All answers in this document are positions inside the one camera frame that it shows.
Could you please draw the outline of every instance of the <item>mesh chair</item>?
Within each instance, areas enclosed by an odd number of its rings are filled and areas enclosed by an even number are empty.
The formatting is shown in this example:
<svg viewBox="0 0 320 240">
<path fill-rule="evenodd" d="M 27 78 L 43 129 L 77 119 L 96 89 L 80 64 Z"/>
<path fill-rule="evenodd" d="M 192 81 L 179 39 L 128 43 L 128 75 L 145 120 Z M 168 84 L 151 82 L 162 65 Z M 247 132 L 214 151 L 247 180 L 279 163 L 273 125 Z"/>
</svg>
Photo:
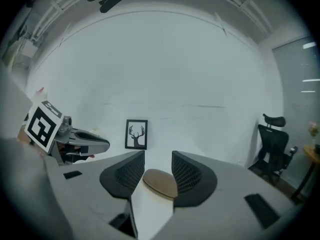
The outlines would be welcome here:
<svg viewBox="0 0 320 240">
<path fill-rule="evenodd" d="M 275 185 L 272 176 L 280 178 L 283 170 L 287 169 L 292 157 L 298 151 L 298 147 L 291 148 L 290 155 L 285 154 L 285 149 L 289 140 L 289 135 L 281 130 L 272 129 L 271 126 L 284 127 L 286 120 L 284 117 L 269 117 L 263 114 L 266 126 L 259 124 L 258 129 L 262 140 L 262 148 L 258 153 L 258 161 L 249 169 L 258 168 L 262 175 L 267 175 L 272 185 Z"/>
</svg>

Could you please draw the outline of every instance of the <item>ceiling light fixture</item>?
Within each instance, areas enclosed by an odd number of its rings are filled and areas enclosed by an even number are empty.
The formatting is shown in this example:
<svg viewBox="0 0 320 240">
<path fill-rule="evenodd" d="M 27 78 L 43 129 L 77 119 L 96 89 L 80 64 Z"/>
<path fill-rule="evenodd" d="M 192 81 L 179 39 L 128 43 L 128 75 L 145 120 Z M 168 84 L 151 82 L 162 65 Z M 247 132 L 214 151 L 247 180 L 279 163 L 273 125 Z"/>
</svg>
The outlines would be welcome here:
<svg viewBox="0 0 320 240">
<path fill-rule="evenodd" d="M 320 81 L 320 79 L 306 79 L 306 80 L 303 80 L 302 82 L 315 82 L 315 81 Z"/>
<path fill-rule="evenodd" d="M 314 47 L 316 45 L 317 45 L 316 42 L 309 42 L 309 43 L 304 44 L 302 47 L 303 47 L 303 49 L 307 49 L 310 47 Z"/>
</svg>

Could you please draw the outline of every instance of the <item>desk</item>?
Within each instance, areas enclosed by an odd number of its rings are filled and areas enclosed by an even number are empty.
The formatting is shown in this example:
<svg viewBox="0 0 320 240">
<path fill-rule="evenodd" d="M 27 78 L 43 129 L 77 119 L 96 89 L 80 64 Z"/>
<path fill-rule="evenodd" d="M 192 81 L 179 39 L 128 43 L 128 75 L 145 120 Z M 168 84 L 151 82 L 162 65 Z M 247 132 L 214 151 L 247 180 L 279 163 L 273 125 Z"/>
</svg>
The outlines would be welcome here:
<svg viewBox="0 0 320 240">
<path fill-rule="evenodd" d="M 310 165 L 310 168 L 308 172 L 306 173 L 305 177 L 303 178 L 302 182 L 300 183 L 300 186 L 297 188 L 297 190 L 293 193 L 291 196 L 291 199 L 294 200 L 299 195 L 300 191 L 304 188 L 307 181 L 310 178 L 310 175 L 312 174 L 313 170 L 315 169 L 316 165 L 320 165 L 320 155 L 316 154 L 309 145 L 305 145 L 303 148 L 303 151 L 305 155 L 312 160 L 312 163 Z"/>
</svg>

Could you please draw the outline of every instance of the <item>black picture frame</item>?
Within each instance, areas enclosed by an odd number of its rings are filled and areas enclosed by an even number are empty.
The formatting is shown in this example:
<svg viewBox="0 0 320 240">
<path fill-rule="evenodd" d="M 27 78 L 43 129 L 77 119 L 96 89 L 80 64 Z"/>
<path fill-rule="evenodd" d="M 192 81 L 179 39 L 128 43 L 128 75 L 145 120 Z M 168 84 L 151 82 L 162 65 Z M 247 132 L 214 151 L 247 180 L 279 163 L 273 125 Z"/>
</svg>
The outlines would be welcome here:
<svg viewBox="0 0 320 240">
<path fill-rule="evenodd" d="M 137 141 L 139 146 L 128 146 L 128 134 L 129 134 L 129 130 L 130 130 L 130 127 L 129 127 L 130 123 L 145 123 L 144 145 L 140 145 L 138 143 L 138 138 L 141 137 L 141 136 L 139 136 L 136 139 L 136 141 Z M 124 144 L 124 147 L 126 149 L 130 149 L 130 150 L 146 150 L 147 149 L 147 140 L 148 140 L 148 120 L 127 119 L 126 120 L 126 127 L 125 127 L 125 144 Z"/>
</svg>

